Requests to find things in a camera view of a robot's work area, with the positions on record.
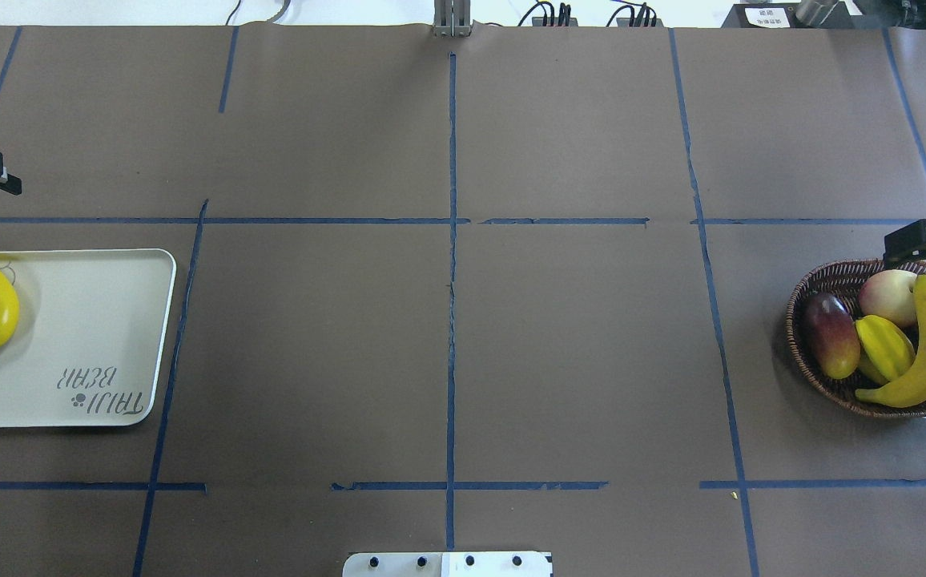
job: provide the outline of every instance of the fruit basket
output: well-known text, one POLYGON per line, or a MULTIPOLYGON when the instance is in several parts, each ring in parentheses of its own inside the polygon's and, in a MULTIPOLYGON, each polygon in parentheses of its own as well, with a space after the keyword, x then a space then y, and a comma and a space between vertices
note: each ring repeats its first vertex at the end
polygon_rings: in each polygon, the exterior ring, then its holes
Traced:
MULTIPOLYGON (((900 268, 922 274, 926 272, 926 263, 905 263, 900 268)), ((926 402, 909 406, 906 409, 895 409, 892 406, 858 401, 855 398, 855 389, 860 386, 871 387, 872 383, 858 372, 853 373, 847 379, 830 379, 819 369, 818 362, 803 342, 801 321, 804 303, 808 297, 814 293, 833 293, 847 307, 848 312, 851 312, 852 317, 857 318, 861 315, 858 293, 862 289, 862 284, 865 284, 870 276, 883 270, 885 267, 881 259, 837 260, 815 268, 801 279, 795 286, 794 292, 791 293, 784 319, 791 359, 812 387, 815 387, 830 401, 836 402, 837 405, 853 413, 880 419, 926 417, 926 402)))

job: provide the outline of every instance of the white wall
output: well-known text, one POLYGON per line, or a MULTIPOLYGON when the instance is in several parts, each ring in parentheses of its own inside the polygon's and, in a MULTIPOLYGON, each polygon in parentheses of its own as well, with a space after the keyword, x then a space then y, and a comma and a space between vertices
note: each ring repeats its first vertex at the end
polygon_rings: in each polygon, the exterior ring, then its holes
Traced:
MULTIPOLYGON (((222 25, 237 0, 0 0, 0 25, 222 25)), ((654 0, 666 26, 719 28, 733 0, 654 0)), ((481 22, 517 25, 533 4, 526 0, 473 0, 471 15, 481 22)), ((605 26, 620 4, 573 0, 581 26, 605 26)), ((431 23, 433 0, 292 0, 281 23, 301 25, 396 25, 431 23)), ((281 0, 243 0, 235 23, 263 21, 281 0)), ((854 11, 854 5, 848 3, 854 11)))

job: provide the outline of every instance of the black cable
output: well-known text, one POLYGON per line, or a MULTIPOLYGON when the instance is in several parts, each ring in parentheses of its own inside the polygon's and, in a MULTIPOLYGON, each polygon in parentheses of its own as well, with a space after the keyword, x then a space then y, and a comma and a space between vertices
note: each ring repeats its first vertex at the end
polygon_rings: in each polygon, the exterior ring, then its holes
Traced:
POLYGON ((281 3, 281 10, 277 11, 277 14, 274 14, 271 18, 268 18, 268 22, 277 22, 281 19, 281 16, 284 16, 284 12, 288 10, 288 5, 292 4, 292 0, 284 0, 281 3))
POLYGON ((545 21, 542 23, 543 26, 548 26, 548 22, 555 22, 555 6, 551 2, 545 2, 544 0, 540 2, 535 2, 533 6, 530 7, 530 10, 526 11, 526 14, 522 16, 521 22, 517 26, 524 26, 524 21, 530 16, 530 12, 533 12, 538 6, 541 7, 542 13, 545 15, 545 21), (548 15, 548 10, 552 10, 552 15, 548 15))
POLYGON ((629 25, 638 26, 638 28, 640 28, 642 22, 647 23, 647 19, 649 19, 649 5, 642 4, 642 8, 638 10, 638 17, 632 19, 632 21, 629 22, 629 25))
POLYGON ((225 26, 228 26, 229 23, 232 23, 232 21, 231 21, 231 20, 232 20, 232 16, 233 16, 233 15, 236 15, 236 12, 239 11, 239 7, 242 6, 242 5, 243 5, 243 0, 239 0, 239 2, 236 3, 236 7, 235 7, 235 8, 232 8, 232 10, 231 10, 232 13, 228 15, 228 19, 226 19, 226 21, 224 21, 224 25, 225 25, 225 26))
POLYGON ((613 21, 616 19, 616 16, 619 15, 619 14, 620 14, 620 11, 624 10, 624 8, 629 8, 629 10, 630 10, 630 20, 633 22, 633 19, 634 19, 634 7, 632 7, 631 4, 624 4, 624 5, 620 6, 619 8, 617 8, 616 11, 613 12, 613 15, 609 17, 609 22, 606 23, 606 28, 609 28, 609 26, 613 26, 613 21))

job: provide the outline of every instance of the table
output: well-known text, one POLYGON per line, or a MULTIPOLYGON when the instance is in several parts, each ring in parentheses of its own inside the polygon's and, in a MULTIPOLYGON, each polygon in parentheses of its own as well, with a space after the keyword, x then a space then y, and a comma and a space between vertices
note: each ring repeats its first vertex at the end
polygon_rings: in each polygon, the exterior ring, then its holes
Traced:
POLYGON ((0 151, 0 251, 180 269, 146 421, 0 430, 0 575, 926 574, 926 420, 777 354, 926 218, 926 32, 4 26, 0 151))

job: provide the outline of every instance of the cable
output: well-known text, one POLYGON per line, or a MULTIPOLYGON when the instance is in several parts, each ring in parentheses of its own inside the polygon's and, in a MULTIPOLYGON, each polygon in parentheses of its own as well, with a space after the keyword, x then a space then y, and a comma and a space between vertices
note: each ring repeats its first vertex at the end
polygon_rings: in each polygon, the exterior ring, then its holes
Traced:
POLYGON ((284 12, 288 10, 288 5, 292 4, 292 0, 284 0, 281 3, 281 10, 277 11, 277 14, 274 14, 271 18, 268 18, 268 22, 277 22, 281 19, 281 16, 284 16, 284 12))
POLYGON ((617 8, 616 11, 613 12, 613 15, 609 17, 609 22, 606 23, 606 28, 609 28, 609 26, 613 26, 613 21, 616 19, 616 16, 619 15, 620 12, 624 10, 624 8, 629 8, 630 21, 634 22, 634 7, 632 7, 631 4, 624 4, 620 6, 619 8, 617 8))
POLYGON ((225 26, 228 26, 229 23, 232 23, 232 21, 231 21, 231 20, 232 20, 232 16, 233 16, 233 15, 236 15, 236 12, 239 11, 239 7, 242 6, 242 5, 243 5, 243 0, 239 0, 239 2, 236 3, 236 7, 235 7, 235 8, 232 8, 232 10, 231 10, 232 13, 228 15, 228 19, 226 19, 226 21, 224 21, 224 25, 225 25, 225 26))
POLYGON ((533 6, 530 7, 530 10, 526 11, 526 14, 521 16, 521 22, 517 26, 524 26, 524 21, 530 16, 530 12, 533 12, 538 6, 541 7, 543 14, 545 15, 545 21, 542 23, 543 26, 548 26, 548 22, 555 22, 555 6, 551 2, 545 2, 544 0, 540 2, 535 2, 533 6), (552 11, 552 15, 548 15, 548 10, 552 11))
POLYGON ((641 26, 642 22, 649 21, 649 5, 642 4, 642 9, 638 10, 638 17, 627 23, 627 26, 641 26))
POLYGON ((606 24, 606 28, 613 26, 613 20, 616 19, 616 16, 620 14, 621 10, 624 8, 629 8, 630 10, 630 19, 627 22, 628 28, 654 28, 658 22, 658 14, 654 11, 652 6, 647 5, 647 2, 644 3, 635 3, 627 2, 627 0, 613 0, 614 2, 619 2, 623 4, 613 12, 613 15, 609 18, 609 23, 606 24), (634 8, 639 8, 638 12, 634 12, 634 8))

